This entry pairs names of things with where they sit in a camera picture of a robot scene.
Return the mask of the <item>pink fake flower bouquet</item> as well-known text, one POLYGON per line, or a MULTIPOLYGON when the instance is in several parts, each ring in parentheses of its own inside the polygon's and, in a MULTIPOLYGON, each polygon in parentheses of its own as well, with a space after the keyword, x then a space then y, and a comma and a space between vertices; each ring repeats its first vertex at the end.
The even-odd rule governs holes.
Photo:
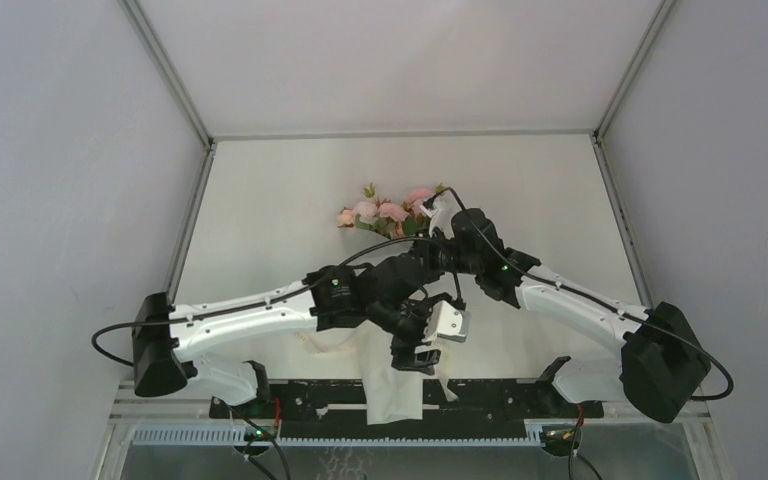
POLYGON ((378 194, 374 183, 362 188, 362 199, 353 207, 343 208, 336 217, 340 229, 359 229, 373 232, 386 239, 414 236, 421 231, 432 230, 431 216, 423 204, 434 194, 442 193, 444 184, 434 189, 417 188, 401 202, 392 201, 378 194))

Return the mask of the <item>cream ribbon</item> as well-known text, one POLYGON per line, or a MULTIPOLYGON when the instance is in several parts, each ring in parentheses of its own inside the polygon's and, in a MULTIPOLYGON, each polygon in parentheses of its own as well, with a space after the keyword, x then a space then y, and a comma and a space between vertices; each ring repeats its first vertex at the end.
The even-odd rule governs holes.
POLYGON ((355 334, 350 330, 328 330, 322 332, 296 332, 296 339, 302 350, 311 355, 342 355, 356 350, 355 334))

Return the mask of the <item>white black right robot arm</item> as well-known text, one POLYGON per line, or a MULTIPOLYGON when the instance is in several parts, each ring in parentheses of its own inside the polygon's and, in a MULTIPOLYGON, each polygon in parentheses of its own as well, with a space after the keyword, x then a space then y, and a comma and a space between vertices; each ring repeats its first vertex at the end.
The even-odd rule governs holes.
POLYGON ((671 423, 687 403, 701 400, 696 391, 715 363, 679 307, 629 304, 571 282, 505 246, 477 208, 452 217, 450 236, 439 226, 441 209, 424 213, 423 231, 436 242, 424 254, 432 271, 470 275, 487 297, 548 316, 611 354, 558 358, 537 391, 544 412, 562 416, 576 403, 626 400, 644 416, 671 423))

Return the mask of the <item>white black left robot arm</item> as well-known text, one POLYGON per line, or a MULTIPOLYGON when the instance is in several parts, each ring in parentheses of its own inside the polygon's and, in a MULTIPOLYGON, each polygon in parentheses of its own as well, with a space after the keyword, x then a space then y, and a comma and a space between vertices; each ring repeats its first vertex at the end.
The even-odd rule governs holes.
POLYGON ((167 293, 151 294, 132 327, 135 393, 158 398, 196 386, 258 417, 273 401, 265 367, 225 360, 218 353, 221 346, 365 322, 391 335, 394 369, 431 375, 441 357, 426 334, 436 301, 413 297, 430 280, 419 258, 400 254, 372 266, 323 267, 261 297, 173 305, 167 293))

